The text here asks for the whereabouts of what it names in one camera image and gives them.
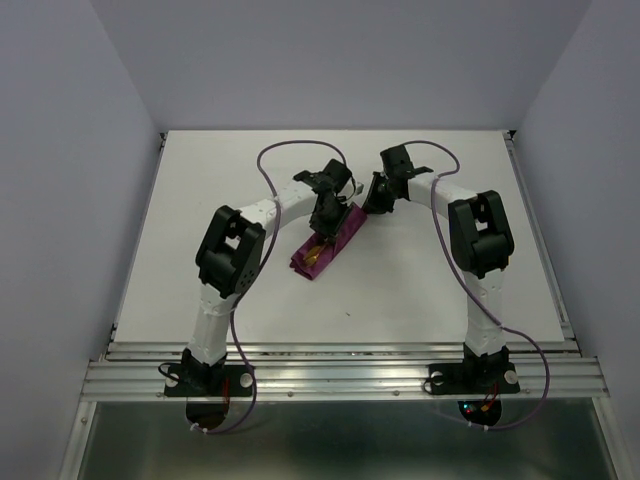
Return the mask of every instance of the white wall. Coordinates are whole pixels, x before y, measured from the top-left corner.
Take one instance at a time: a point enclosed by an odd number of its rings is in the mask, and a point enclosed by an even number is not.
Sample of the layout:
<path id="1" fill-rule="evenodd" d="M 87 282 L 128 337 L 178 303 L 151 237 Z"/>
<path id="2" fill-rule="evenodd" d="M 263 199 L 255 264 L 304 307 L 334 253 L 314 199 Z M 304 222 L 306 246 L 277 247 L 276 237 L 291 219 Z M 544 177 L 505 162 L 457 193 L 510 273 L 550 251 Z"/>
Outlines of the white wall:
<path id="1" fill-rule="evenodd" d="M 92 0 L 168 128 L 515 128 L 588 0 Z"/>
<path id="2" fill-rule="evenodd" d="M 86 0 L 0 5 L 0 478 L 55 478 L 158 135 Z"/>
<path id="3" fill-rule="evenodd" d="M 596 0 L 516 137 L 581 345 L 640 473 L 640 3 Z"/>

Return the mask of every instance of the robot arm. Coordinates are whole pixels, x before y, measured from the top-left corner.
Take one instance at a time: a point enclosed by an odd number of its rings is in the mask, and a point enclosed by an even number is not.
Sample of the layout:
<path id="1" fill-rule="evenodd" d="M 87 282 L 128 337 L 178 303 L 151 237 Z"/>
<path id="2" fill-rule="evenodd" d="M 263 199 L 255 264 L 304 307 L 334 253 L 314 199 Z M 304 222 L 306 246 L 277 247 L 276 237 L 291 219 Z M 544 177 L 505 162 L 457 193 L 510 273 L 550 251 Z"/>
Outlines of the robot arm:
<path id="1" fill-rule="evenodd" d="M 436 175 L 427 167 L 414 168 L 405 146 L 381 153 L 383 172 L 375 172 L 363 209 L 370 214 L 393 211 L 396 200 L 405 199 L 435 210 L 449 221 L 450 251 L 462 270 L 467 288 L 491 312 L 500 315 L 504 269 L 514 242 L 500 195 L 477 193 L 446 180 L 439 180 L 431 204 Z M 502 393 L 519 391 L 517 382 L 506 384 L 504 375 L 514 371 L 509 362 L 502 328 L 475 304 L 467 300 L 468 328 L 462 364 L 434 365 L 441 375 L 430 385 L 433 394 L 482 393 L 495 383 Z"/>
<path id="2" fill-rule="evenodd" d="M 194 334 L 180 365 L 170 370 L 173 375 L 205 394 L 216 391 L 223 378 L 231 312 L 258 276 L 265 240 L 276 229 L 276 202 L 277 228 L 311 215 L 311 228 L 333 242 L 353 207 L 338 195 L 351 177 L 346 166 L 331 160 L 321 172 L 297 174 L 276 199 L 215 212 L 196 255 L 202 285 Z"/>

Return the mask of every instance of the black mounting bracket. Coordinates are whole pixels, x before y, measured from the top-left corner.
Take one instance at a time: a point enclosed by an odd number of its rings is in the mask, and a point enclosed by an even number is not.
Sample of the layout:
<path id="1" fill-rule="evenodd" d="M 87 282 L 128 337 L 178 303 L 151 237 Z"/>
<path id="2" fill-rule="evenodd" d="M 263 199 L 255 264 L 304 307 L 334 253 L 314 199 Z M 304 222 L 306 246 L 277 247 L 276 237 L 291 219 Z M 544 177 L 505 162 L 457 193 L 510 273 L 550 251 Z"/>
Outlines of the black mounting bracket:
<path id="1" fill-rule="evenodd" d="M 464 345 L 464 358 L 458 363 L 427 366 L 429 378 L 424 389 L 431 395 L 483 395 L 496 383 L 500 394 L 520 392 L 516 367 L 509 361 L 509 349 L 478 357 Z"/>
<path id="2" fill-rule="evenodd" d="M 404 145 L 380 152 L 383 172 L 373 172 L 373 181 L 362 209 L 368 214 L 393 212 L 395 201 L 409 200 L 408 182 L 421 173 L 433 172 L 428 167 L 415 168 Z"/>
<path id="3" fill-rule="evenodd" d="M 245 365 L 225 365 L 226 356 L 211 366 L 200 363 L 188 348 L 182 352 L 180 363 L 169 364 L 167 373 L 179 382 L 169 386 L 165 382 L 166 397 L 222 397 L 224 380 L 229 379 L 230 397 L 250 397 L 252 387 L 243 387 L 240 378 L 249 373 Z"/>

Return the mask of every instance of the wire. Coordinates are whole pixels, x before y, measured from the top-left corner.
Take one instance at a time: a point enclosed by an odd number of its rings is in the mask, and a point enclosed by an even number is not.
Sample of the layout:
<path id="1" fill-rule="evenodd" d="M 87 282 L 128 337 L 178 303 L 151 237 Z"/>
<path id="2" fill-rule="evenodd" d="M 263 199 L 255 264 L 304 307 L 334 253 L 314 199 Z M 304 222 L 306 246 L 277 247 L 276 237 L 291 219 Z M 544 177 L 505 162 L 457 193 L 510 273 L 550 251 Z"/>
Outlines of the wire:
<path id="1" fill-rule="evenodd" d="M 493 323 L 495 323 L 498 327 L 500 327 L 505 332 L 512 333 L 514 335 L 518 335 L 518 336 L 524 338 L 527 342 L 529 342 L 533 346 L 533 348 L 536 349 L 536 351 L 540 355 L 540 358 L 542 359 L 542 363 L 544 365 L 544 374 L 545 374 L 544 390 L 543 390 L 542 396 L 540 397 L 540 400 L 538 401 L 536 406 L 525 417 L 523 417 L 522 419 L 517 420 L 515 422 L 508 423 L 506 425 L 497 425 L 497 426 L 488 427 L 488 428 L 486 426 L 473 424 L 473 425 L 475 425 L 475 426 L 477 426 L 479 428 L 488 429 L 488 430 L 509 430 L 509 429 L 518 427 L 518 426 L 522 425 L 523 423 L 527 422 L 528 420 L 530 420 L 531 418 L 533 418 L 538 413 L 538 411 L 540 411 L 540 409 L 542 408 L 542 405 L 544 404 L 545 400 L 547 399 L 547 397 L 549 395 L 549 385 L 551 384 L 551 371 L 549 369 L 549 362 L 547 361 L 547 357 L 544 354 L 544 351 L 542 350 L 540 345 L 538 345 L 538 343 L 533 338 L 531 338 L 529 335 L 527 335 L 524 332 L 521 332 L 521 331 L 516 330 L 514 328 L 509 328 L 509 327 L 504 326 L 502 324 L 502 322 L 498 319 L 498 317 L 496 317 L 482 303 L 482 301 L 480 301 L 480 299 L 471 291 L 471 289 L 467 286 L 467 284 L 464 282 L 464 280 L 460 276 L 460 273 L 458 273 L 456 265 L 455 265 L 453 259 L 451 258 L 451 254 L 449 253 L 449 250 L 447 249 L 447 244 L 446 244 L 446 241 L 444 239 L 444 235 L 442 234 L 442 227 L 440 226 L 440 222 L 438 221 L 438 213 L 436 212 L 436 209 L 434 208 L 434 206 L 436 205 L 436 185 L 438 184 L 438 182 L 440 181 L 440 179 L 442 177 L 455 175 L 456 173 L 458 173 L 460 171 L 460 160 L 458 160 L 458 157 L 456 157 L 456 155 L 451 150 L 449 150 L 447 147 L 445 147 L 443 145 L 440 145 L 439 143 L 429 141 L 429 140 L 412 140 L 412 141 L 409 141 L 409 142 L 405 142 L 405 143 L 403 143 L 401 145 L 407 146 L 407 145 L 415 145 L 415 144 L 430 145 L 432 147 L 438 148 L 438 149 L 442 150 L 443 152 L 445 152 L 447 155 L 449 155 L 449 157 L 451 157 L 453 159 L 453 161 L 455 162 L 455 164 L 456 164 L 456 168 L 454 168 L 453 170 L 442 172 L 442 173 L 439 173 L 438 175 L 436 175 L 436 177 L 433 179 L 433 183 L 431 184 L 431 214 L 433 216 L 433 222 L 434 222 L 435 227 L 436 227 L 436 233 L 438 234 L 438 240 L 440 241 L 440 246 L 442 247 L 442 251 L 443 251 L 444 256 L 445 256 L 445 258 L 447 260 L 447 263 L 449 264 L 449 267 L 451 268 L 451 271 L 453 272 L 454 277 L 456 277 L 456 280 L 458 281 L 458 283 L 460 284 L 462 289 L 467 293 L 469 298 L 473 301 L 473 303 L 475 303 L 478 306 L 478 308 L 480 308 L 480 310 L 482 310 L 484 312 L 484 314 L 487 317 L 489 317 L 489 319 Z"/>
<path id="2" fill-rule="evenodd" d="M 180 379 L 178 377 L 171 375 L 169 372 L 165 372 L 164 369 L 162 368 L 162 367 L 170 367 L 171 365 L 180 365 L 180 364 L 176 362 L 164 362 L 158 365 L 158 371 L 160 372 L 160 375 L 162 375 L 164 378 L 168 378 L 171 381 L 180 383 Z"/>
<path id="3" fill-rule="evenodd" d="M 286 145 L 322 145 L 322 146 L 331 148 L 340 156 L 340 159 L 342 160 L 342 163 L 344 164 L 344 166 L 348 168 L 347 159 L 344 156 L 344 153 L 342 153 L 342 151 L 335 145 L 329 142 L 323 142 L 321 140 L 285 140 L 283 142 L 277 142 L 272 145 L 269 145 L 263 148 L 260 151 L 260 153 L 258 153 L 258 157 L 256 159 L 256 166 L 258 168 L 258 171 L 264 177 L 265 182 L 267 182 L 267 186 L 269 187 L 269 190 L 271 191 L 271 195 L 273 196 L 273 201 L 276 205 L 276 217 L 274 221 L 271 242 L 267 247 L 267 252 L 265 253 L 264 257 L 262 258 L 262 261 L 260 262 L 260 268 L 258 269 L 258 275 L 256 276 L 256 278 L 260 276 L 260 273 L 264 269 L 265 265 L 267 264 L 267 261 L 269 260 L 269 257 L 271 256 L 271 253 L 273 252 L 273 247 L 276 244 L 276 240 L 278 238 L 278 232 L 280 231 L 280 221 L 282 219 L 282 207 L 278 200 L 278 191 L 276 190 L 276 187 L 273 184 L 273 181 L 271 180 L 269 175 L 267 174 L 266 170 L 262 167 L 262 157 L 264 157 L 264 155 L 268 151 L 273 150 L 274 148 L 284 147 Z M 355 195 L 356 188 L 357 188 L 353 175 L 351 176 L 351 184 L 353 185 L 353 194 L 352 194 L 353 196 Z M 245 294 L 246 292 L 239 295 L 238 298 L 236 298 L 235 302 L 233 303 L 233 306 L 231 307 L 231 313 L 229 315 L 229 325 L 231 327 L 231 336 L 233 337 L 233 343 L 236 349 L 238 350 L 238 354 L 240 355 L 240 358 L 242 359 L 245 366 L 247 367 L 247 370 L 249 371 L 249 375 L 251 375 L 251 380 L 252 380 L 251 385 L 253 387 L 251 404 L 249 405 L 249 408 L 244 413 L 244 415 L 242 415 L 242 417 L 238 419 L 238 421 L 236 421 L 234 424 L 230 425 L 229 427 L 223 428 L 222 430 L 205 430 L 200 428 L 198 425 L 191 424 L 191 428 L 198 430 L 202 433 L 206 433 L 207 435 L 220 435 L 220 434 L 229 433 L 230 431 L 235 430 L 236 428 L 238 428 L 240 425 L 244 423 L 244 421 L 249 417 L 249 415 L 251 415 L 251 412 L 253 412 L 253 409 L 256 406 L 256 400 L 258 397 L 258 382 L 256 380 L 255 369 L 253 368 L 253 365 L 251 365 L 251 362 L 249 362 L 249 359 L 247 358 L 244 351 L 242 350 L 242 345 L 240 344 L 240 340 L 238 339 L 238 333 L 236 332 L 236 309 L 238 307 L 238 304 L 240 303 L 240 300 L 244 298 Z"/>

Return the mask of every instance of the purple cable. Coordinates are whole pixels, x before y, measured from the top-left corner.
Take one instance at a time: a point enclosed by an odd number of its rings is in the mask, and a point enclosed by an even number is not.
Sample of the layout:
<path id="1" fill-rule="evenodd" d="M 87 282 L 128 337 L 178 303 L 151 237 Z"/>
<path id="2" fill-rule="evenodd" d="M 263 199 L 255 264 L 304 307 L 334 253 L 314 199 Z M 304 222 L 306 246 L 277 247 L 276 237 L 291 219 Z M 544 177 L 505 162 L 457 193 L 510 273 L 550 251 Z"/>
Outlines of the purple cable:
<path id="1" fill-rule="evenodd" d="M 274 148 L 283 147 L 285 145 L 301 145 L 301 144 L 302 145 L 323 145 L 325 147 L 329 147 L 333 149 L 340 156 L 340 159 L 342 160 L 342 163 L 344 163 L 345 167 L 347 166 L 347 159 L 344 156 L 344 153 L 342 153 L 342 151 L 335 145 L 332 145 L 331 143 L 328 143 L 328 142 L 323 142 L 321 140 L 286 140 L 283 142 L 278 142 L 278 143 L 269 145 L 268 147 L 265 147 L 260 151 L 260 153 L 258 154 L 258 158 L 256 160 L 256 166 L 258 167 L 258 170 L 260 171 L 265 181 L 267 182 L 267 185 L 269 186 L 269 190 L 271 191 L 271 195 L 273 196 L 273 201 L 276 204 L 276 218 L 273 226 L 273 235 L 271 236 L 271 242 L 267 247 L 267 252 L 264 254 L 264 258 L 260 262 L 260 268 L 258 269 L 257 276 L 260 276 L 262 269 L 267 264 L 267 261 L 269 260 L 269 257 L 273 252 L 273 247 L 276 244 L 276 240 L 278 238 L 278 232 L 280 230 L 280 220 L 282 218 L 282 207 L 280 206 L 280 203 L 278 202 L 278 199 L 277 199 L 278 191 L 276 190 L 276 187 L 273 184 L 273 181 L 271 180 L 271 178 L 269 177 L 265 169 L 262 168 L 262 157 L 264 156 L 265 153 L 267 153 L 269 150 L 273 150 Z M 353 184 L 353 191 L 355 193 L 356 185 L 353 177 L 351 177 L 351 183 Z M 240 300 L 244 298 L 245 294 L 246 292 L 238 296 L 236 301 L 233 302 L 233 306 L 231 308 L 231 314 L 229 316 L 229 325 L 231 327 L 231 336 L 233 337 L 233 343 L 236 346 L 236 350 L 238 350 L 238 354 L 240 355 L 240 358 L 242 358 L 242 361 L 244 362 L 245 366 L 247 367 L 247 370 L 249 371 L 249 375 L 251 375 L 251 380 L 253 380 L 251 383 L 251 385 L 253 386 L 251 404 L 249 405 L 249 408 L 244 413 L 244 415 L 242 415 L 242 417 L 238 419 L 238 421 L 236 421 L 234 424 L 226 428 L 223 428 L 222 430 L 207 430 L 205 432 L 199 426 L 195 424 L 191 424 L 191 428 L 199 432 L 205 433 L 207 435 L 220 435 L 220 434 L 229 433 L 230 431 L 235 430 L 240 425 L 242 425 L 242 423 L 244 423 L 244 421 L 249 417 L 249 415 L 251 415 L 251 412 L 253 412 L 253 409 L 256 406 L 256 400 L 258 398 L 258 382 L 256 380 L 255 369 L 253 368 L 253 365 L 251 365 L 251 362 L 249 362 L 249 359 L 247 358 L 244 351 L 242 350 L 242 346 L 240 345 L 240 340 L 238 340 L 238 333 L 236 332 L 236 318 L 235 318 L 236 308 L 238 307 Z"/>
<path id="2" fill-rule="evenodd" d="M 544 364 L 544 372 L 545 372 L 544 390 L 542 392 L 542 397 L 540 397 L 540 401 L 533 408 L 533 410 L 531 410 L 531 412 L 529 412 L 529 414 L 527 414 L 524 418 L 522 418 L 522 419 L 520 419 L 520 420 L 518 420 L 516 422 L 508 423 L 506 425 L 498 425 L 498 426 L 494 426 L 494 427 L 487 427 L 486 429 L 488 429 L 488 430 L 509 430 L 511 428 L 518 427 L 518 426 L 522 425 L 523 423 L 527 422 L 528 420 L 530 420 L 531 418 L 533 418 L 538 413 L 540 408 L 542 408 L 542 405 L 544 404 L 545 400 L 547 399 L 547 396 L 549 395 L 549 385 L 551 383 L 551 371 L 549 370 L 549 362 L 547 361 L 547 357 L 544 354 L 544 351 L 542 351 L 542 348 L 540 347 L 540 345 L 538 345 L 538 343 L 533 338 L 531 338 L 529 335 L 527 335 L 526 333 L 521 332 L 519 330 L 515 330 L 515 329 L 509 328 L 509 327 L 505 327 L 502 324 L 502 322 L 498 319 L 498 317 L 496 317 L 485 305 L 483 305 L 483 303 L 480 301 L 480 299 L 475 296 L 475 294 L 471 291 L 471 289 L 464 282 L 464 279 L 460 276 L 460 273 L 458 273 L 456 265 L 455 265 L 453 259 L 451 258 L 451 254 L 449 253 L 449 250 L 447 249 L 447 244 L 446 244 L 446 241 L 445 241 L 444 236 L 442 234 L 442 228 L 440 227 L 440 222 L 438 221 L 438 213 L 436 212 L 435 208 L 433 208 L 433 206 L 436 205 L 436 185 L 438 184 L 438 182 L 440 181 L 440 179 L 442 177 L 447 177 L 449 175 L 455 175 L 456 173 L 458 173 L 460 171 L 460 160 L 458 160 L 458 157 L 456 157 L 455 154 L 451 150 L 449 150 L 448 148 L 440 145 L 439 143 L 431 142 L 429 140 L 412 140 L 410 142 L 405 142 L 402 145 L 406 146 L 406 145 L 414 145 L 414 144 L 430 145 L 432 147 L 436 147 L 436 148 L 442 150 L 443 152 L 445 152 L 447 155 L 449 155 L 453 159 L 453 161 L 456 163 L 456 168 L 455 169 L 449 170 L 447 172 L 443 172 L 443 173 L 440 173 L 440 174 L 436 175 L 436 178 L 433 180 L 433 183 L 431 184 L 431 215 L 433 217 L 433 222 L 434 222 L 435 227 L 436 227 L 436 233 L 438 234 L 438 240 L 440 241 L 440 246 L 442 247 L 442 251 L 444 252 L 444 256 L 447 259 L 447 263 L 449 264 L 449 267 L 451 268 L 451 271 L 453 272 L 453 275 L 456 277 L 456 280 L 458 281 L 458 283 L 460 284 L 462 289 L 467 293 L 469 298 L 471 300 L 473 300 L 473 302 L 478 306 L 478 308 L 480 308 L 480 310 L 482 310 L 484 312 L 484 314 L 487 317 L 489 317 L 489 319 L 493 323 L 495 323 L 503 331 L 512 333 L 514 335 L 518 335 L 518 336 L 524 338 L 525 340 L 527 340 L 531 345 L 533 345 L 533 348 L 536 349 L 536 351 L 540 355 L 540 358 L 542 359 L 542 363 Z M 482 425 L 476 425 L 476 424 L 471 424 L 471 425 L 474 425 L 474 426 L 477 426 L 479 428 L 485 429 L 485 427 L 482 426 Z"/>

